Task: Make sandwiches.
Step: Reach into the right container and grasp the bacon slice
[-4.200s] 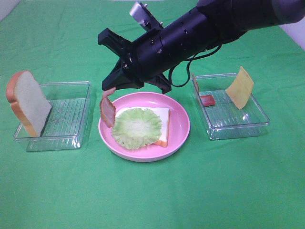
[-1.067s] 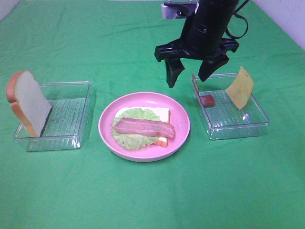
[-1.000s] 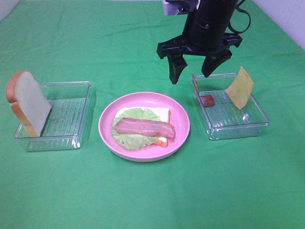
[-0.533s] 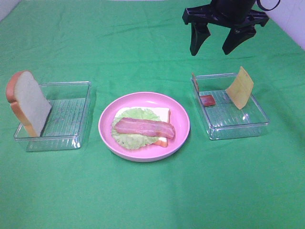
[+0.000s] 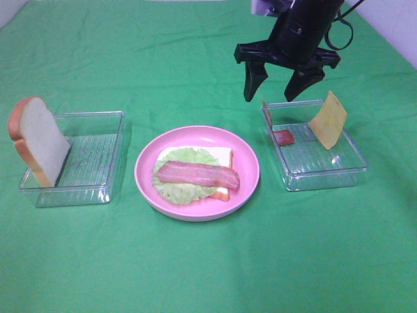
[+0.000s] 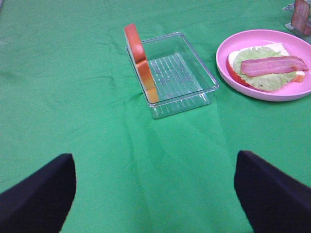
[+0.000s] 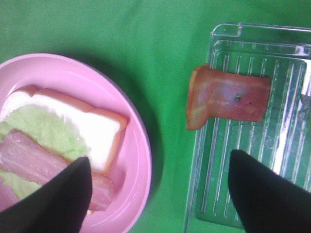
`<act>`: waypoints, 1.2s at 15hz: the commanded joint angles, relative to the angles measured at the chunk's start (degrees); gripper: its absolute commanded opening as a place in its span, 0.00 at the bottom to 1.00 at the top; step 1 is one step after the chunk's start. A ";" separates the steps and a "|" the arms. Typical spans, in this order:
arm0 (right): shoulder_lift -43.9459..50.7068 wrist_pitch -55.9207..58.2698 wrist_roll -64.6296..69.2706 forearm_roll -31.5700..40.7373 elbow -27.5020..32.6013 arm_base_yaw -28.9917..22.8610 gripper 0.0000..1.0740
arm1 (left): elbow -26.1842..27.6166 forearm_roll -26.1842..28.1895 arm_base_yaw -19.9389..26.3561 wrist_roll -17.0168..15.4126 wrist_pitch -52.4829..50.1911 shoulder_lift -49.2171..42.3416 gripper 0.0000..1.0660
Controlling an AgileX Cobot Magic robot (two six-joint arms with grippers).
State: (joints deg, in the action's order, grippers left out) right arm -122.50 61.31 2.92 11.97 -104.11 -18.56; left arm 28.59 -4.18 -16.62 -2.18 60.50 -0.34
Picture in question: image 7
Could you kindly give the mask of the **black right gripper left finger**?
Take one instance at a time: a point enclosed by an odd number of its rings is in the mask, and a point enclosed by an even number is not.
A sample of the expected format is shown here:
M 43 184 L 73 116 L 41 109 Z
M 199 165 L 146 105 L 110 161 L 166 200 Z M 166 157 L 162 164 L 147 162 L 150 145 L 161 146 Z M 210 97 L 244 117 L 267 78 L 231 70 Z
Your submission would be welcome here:
M 78 233 L 92 196 L 89 159 L 80 157 L 27 198 L 2 211 L 2 233 Z

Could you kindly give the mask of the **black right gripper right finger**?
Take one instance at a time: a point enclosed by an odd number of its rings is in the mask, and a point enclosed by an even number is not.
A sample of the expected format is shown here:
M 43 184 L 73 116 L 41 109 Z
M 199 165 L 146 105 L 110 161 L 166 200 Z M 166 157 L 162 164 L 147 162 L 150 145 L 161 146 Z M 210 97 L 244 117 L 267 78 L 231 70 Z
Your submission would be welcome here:
M 230 155 L 229 192 L 247 233 L 311 231 L 311 194 L 242 150 Z

